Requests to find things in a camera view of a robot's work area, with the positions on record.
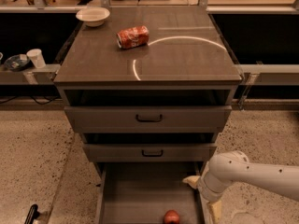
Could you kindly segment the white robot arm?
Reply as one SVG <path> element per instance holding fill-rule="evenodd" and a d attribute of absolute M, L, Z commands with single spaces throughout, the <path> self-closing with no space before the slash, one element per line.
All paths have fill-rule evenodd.
<path fill-rule="evenodd" d="M 247 183 L 299 201 L 298 166 L 253 163 L 238 150 L 214 155 L 203 175 L 190 175 L 182 182 L 199 190 L 206 200 L 212 224 L 220 224 L 221 197 L 234 182 Z"/>

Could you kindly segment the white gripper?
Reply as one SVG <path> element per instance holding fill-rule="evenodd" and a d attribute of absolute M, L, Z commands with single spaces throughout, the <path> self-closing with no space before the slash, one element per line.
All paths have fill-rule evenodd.
<path fill-rule="evenodd" d="M 204 175 L 190 175 L 182 180 L 193 189 L 199 189 L 202 196 L 208 201 L 207 209 L 213 224 L 220 224 L 222 204 L 220 198 L 232 185 L 230 180 L 220 180 L 211 171 Z"/>

